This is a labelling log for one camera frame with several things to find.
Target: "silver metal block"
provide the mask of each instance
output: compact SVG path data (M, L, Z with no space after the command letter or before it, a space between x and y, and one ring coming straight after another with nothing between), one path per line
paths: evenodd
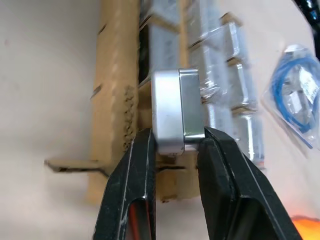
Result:
M180 24L179 2L177 0L140 0L140 24L153 14L169 24Z
M227 61L236 59L238 62L247 63L248 53L243 29L235 22L228 22L222 26L224 32L224 52Z
M189 50L189 64L192 68L198 68L202 100L222 101L227 105L229 84L223 53L200 42Z
M206 127L220 130L234 138L232 113L228 107L213 103L204 103L202 107Z
M205 137L198 70L156 71L151 77L152 129L161 155L197 151Z
M236 142L242 152L257 166L265 159L262 122L257 112L242 112L233 115Z
M214 0L192 0L187 8L187 41L192 46L201 41L211 41L221 26L220 14Z
M228 67L231 109L257 109L256 90L250 70L242 64Z
M152 22L139 33L139 84L150 80L158 70L178 69L180 66L179 35Z

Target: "beige floor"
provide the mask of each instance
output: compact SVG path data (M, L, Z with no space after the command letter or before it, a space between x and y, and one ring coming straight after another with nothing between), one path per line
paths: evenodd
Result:
M313 47L299 11L279 2L220 1L222 14L244 21L259 96L286 44ZM53 174L43 160L89 155L98 17L98 0L0 0L1 240L91 239L99 208L84 203L86 175ZM291 214L320 217L317 157L294 158L285 133L261 116L273 186ZM157 209L159 240L208 239L199 199Z

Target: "plastic wrap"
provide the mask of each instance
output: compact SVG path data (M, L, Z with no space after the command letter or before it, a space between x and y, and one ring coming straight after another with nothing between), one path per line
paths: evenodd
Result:
M234 138L232 113L227 106L203 103L204 125L225 132Z
M210 37L218 33L214 31L221 26L219 17L219 10L214 0L191 0L187 8L188 45L192 46L204 40L210 42ZM221 45L223 41L222 32L219 40Z
M179 35L152 22L139 33L139 86L157 70L178 69Z
M242 152L257 167L264 168L265 149L262 122L258 112L241 112L233 115L235 140Z
M206 41L214 48L223 51L226 61L248 64L245 34L235 21L227 22L212 31Z
M237 60L248 62L248 52L243 29L235 22L228 22L222 26L224 32L224 51L227 61Z
M189 50L189 64L198 69L203 102L228 104L228 73L225 57L220 51L203 42Z
M300 45L284 51L263 102L309 147L319 149L320 63Z
M153 14L169 24L180 24L180 11L177 0L140 0L140 24Z
M228 66L231 109L257 109L257 97L250 70L243 64Z

